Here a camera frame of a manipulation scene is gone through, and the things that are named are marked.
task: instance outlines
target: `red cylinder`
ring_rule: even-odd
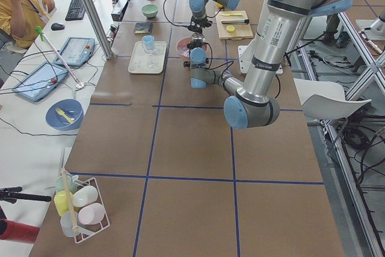
[[[39,227],[7,219],[0,220],[0,240],[33,244],[39,230]]]

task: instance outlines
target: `wooden cutting board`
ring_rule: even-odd
[[[242,13],[242,16],[225,16],[223,14],[227,13]],[[217,27],[218,27],[218,35],[220,40],[224,39],[252,39],[254,37],[253,32],[251,30],[250,24],[222,24],[221,20],[235,20],[235,19],[248,19],[246,11],[221,11],[218,13],[218,15],[215,17],[215,20],[217,21]],[[233,25],[235,27],[235,32],[228,33],[226,31],[226,27],[228,25]]]

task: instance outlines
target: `black keyboard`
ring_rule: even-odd
[[[68,8],[66,21],[81,20],[84,17],[85,9],[82,0],[71,0]]]

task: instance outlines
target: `computer mouse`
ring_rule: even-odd
[[[59,23],[59,22],[55,22],[51,25],[51,29],[52,30],[62,30],[62,29],[65,29],[65,25],[62,24],[62,23]]]

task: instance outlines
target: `green bowl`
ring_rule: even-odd
[[[147,18],[153,18],[158,14],[158,6],[156,4],[146,4],[142,7],[142,13]]]

